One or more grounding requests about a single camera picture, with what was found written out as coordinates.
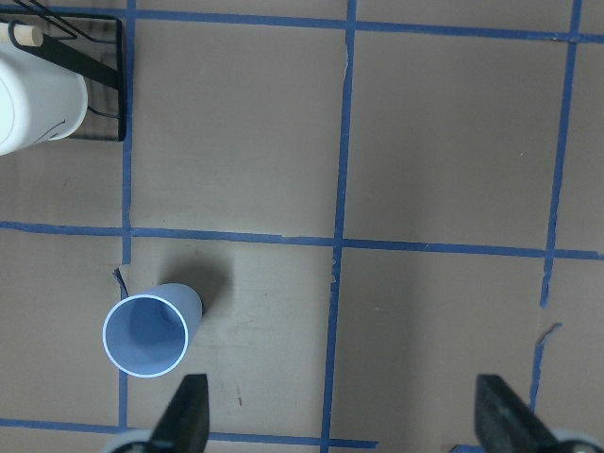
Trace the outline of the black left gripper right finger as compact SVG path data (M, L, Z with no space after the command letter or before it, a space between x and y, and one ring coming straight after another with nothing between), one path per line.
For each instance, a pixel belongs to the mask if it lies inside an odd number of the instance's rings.
M553 433L499 375L476 378L474 430L484 452L550 452Z

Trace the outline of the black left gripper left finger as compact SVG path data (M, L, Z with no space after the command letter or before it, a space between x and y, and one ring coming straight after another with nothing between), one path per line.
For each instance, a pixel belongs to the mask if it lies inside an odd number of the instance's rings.
M203 452L210 436L206 374L185 376L149 439L150 452Z

